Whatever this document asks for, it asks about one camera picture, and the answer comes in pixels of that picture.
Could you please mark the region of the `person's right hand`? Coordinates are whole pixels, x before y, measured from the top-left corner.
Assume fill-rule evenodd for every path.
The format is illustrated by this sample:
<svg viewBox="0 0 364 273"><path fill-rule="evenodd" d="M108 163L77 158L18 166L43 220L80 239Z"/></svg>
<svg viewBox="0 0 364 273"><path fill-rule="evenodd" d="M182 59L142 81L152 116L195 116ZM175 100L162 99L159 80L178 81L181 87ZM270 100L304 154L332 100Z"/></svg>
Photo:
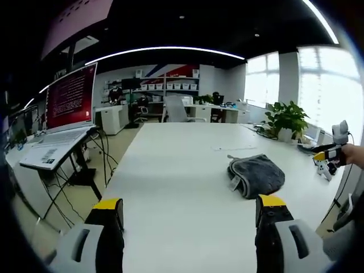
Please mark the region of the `person's right hand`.
<svg viewBox="0 0 364 273"><path fill-rule="evenodd" d="M345 155L345 164L353 164L364 169L364 146L346 144L342 146L342 153Z"/></svg>

